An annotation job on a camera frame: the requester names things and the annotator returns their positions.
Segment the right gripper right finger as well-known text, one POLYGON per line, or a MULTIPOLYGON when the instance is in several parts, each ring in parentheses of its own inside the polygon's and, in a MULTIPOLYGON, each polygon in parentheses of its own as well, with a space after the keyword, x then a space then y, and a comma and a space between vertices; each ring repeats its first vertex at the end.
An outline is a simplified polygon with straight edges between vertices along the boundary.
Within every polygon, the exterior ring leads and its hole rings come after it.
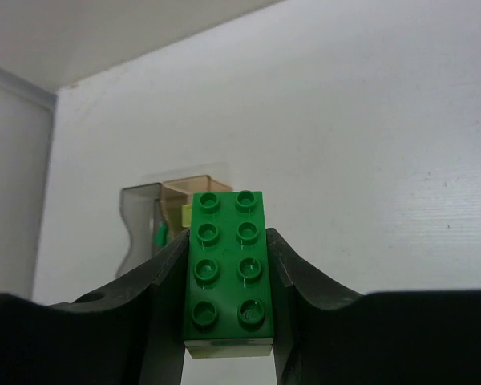
POLYGON ((266 236, 280 384, 481 384, 481 290, 359 294, 266 236))

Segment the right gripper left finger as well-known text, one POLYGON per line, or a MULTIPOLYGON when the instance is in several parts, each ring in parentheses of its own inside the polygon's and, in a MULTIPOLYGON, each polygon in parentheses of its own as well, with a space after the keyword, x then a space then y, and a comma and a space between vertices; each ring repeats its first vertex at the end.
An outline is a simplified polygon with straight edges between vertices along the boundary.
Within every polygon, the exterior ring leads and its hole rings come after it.
POLYGON ((0 293, 0 384, 178 384, 188 234, 73 302, 0 293))

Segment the small dark green curved lego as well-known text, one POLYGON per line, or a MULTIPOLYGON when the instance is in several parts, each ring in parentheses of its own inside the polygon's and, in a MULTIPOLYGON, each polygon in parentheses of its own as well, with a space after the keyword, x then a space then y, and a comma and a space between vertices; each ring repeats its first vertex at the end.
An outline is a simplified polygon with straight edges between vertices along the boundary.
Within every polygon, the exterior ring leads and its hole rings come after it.
POLYGON ((163 248, 168 243, 168 227, 163 223, 155 232, 154 243, 156 246, 163 248))

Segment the dark green 2x4 lego plate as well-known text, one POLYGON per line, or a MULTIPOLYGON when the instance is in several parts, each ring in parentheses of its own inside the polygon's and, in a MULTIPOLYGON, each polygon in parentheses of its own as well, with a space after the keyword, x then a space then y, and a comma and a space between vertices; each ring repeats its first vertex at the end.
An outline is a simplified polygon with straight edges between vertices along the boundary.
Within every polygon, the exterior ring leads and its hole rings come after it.
POLYGON ((185 346, 189 350, 272 346, 262 193, 196 194, 188 240, 185 346))

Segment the light green 2x2 lego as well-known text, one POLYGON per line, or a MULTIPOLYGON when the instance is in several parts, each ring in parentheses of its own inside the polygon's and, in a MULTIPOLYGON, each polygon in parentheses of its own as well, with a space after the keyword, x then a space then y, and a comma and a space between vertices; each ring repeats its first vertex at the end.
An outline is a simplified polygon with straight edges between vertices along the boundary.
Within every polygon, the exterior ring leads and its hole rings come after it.
POLYGON ((192 205, 181 206, 181 226, 188 229, 192 221, 192 205))

